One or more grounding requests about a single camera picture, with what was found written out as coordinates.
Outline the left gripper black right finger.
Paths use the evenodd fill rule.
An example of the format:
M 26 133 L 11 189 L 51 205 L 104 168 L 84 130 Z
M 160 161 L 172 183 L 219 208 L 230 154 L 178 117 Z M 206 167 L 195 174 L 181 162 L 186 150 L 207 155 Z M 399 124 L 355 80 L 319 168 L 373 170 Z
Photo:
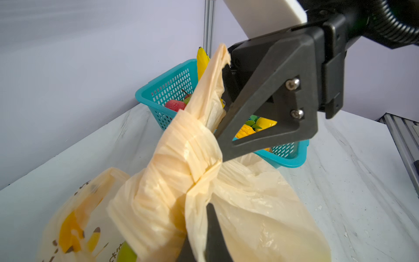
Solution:
M 209 203 L 207 210 L 207 243 L 205 258 L 207 262 L 233 262 L 226 246 L 223 233 L 217 218 L 215 207 Z

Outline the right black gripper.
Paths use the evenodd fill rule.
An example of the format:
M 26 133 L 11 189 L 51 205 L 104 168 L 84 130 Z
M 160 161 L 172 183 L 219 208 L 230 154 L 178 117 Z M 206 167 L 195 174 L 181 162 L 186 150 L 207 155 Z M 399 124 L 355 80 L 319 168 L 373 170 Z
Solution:
M 312 138 L 318 108 L 331 119 L 343 106 L 346 52 L 366 27 L 361 13 L 312 13 L 307 24 L 232 45 L 223 70 L 232 102 L 215 133 L 224 161 Z M 252 115 L 276 125 L 235 140 Z

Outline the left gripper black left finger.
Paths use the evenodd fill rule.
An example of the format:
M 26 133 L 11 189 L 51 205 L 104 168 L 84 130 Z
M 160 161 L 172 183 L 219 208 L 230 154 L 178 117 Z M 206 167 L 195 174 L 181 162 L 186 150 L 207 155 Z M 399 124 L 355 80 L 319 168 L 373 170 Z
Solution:
M 196 262 L 188 237 L 185 238 L 176 262 Z

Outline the cream banana print plastic bag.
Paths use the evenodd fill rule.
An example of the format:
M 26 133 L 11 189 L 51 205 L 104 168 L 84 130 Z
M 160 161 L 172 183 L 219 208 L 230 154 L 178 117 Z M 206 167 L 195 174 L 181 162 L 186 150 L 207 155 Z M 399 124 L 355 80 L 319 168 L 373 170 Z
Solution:
M 214 131 L 225 116 L 221 44 L 185 110 L 134 176 L 109 168 L 83 184 L 44 229 L 39 262 L 114 261 L 126 242 L 139 262 L 173 262 L 189 241 L 209 261 L 214 205 L 236 262 L 329 262 L 323 233 L 280 172 L 254 153 L 225 161 Z

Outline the green fake pear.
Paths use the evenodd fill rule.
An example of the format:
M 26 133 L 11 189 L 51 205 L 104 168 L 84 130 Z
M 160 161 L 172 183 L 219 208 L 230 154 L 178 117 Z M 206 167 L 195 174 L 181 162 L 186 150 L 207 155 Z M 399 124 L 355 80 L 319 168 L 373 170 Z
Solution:
M 117 262 L 136 262 L 137 255 L 132 248 L 126 243 L 122 243 L 116 258 Z

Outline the teal plastic fruit basket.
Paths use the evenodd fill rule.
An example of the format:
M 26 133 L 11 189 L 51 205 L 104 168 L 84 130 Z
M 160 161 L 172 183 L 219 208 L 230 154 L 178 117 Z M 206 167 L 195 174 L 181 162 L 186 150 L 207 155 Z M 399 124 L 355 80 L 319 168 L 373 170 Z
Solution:
M 165 107 L 170 100 L 183 100 L 185 91 L 193 93 L 198 83 L 196 59 L 187 60 L 138 89 L 135 98 L 141 104 L 148 106 L 152 115 L 162 130 L 166 130 L 176 112 Z M 273 152 L 256 151 L 275 168 L 298 168 L 307 158 L 309 141 L 300 141 L 280 146 L 274 146 Z

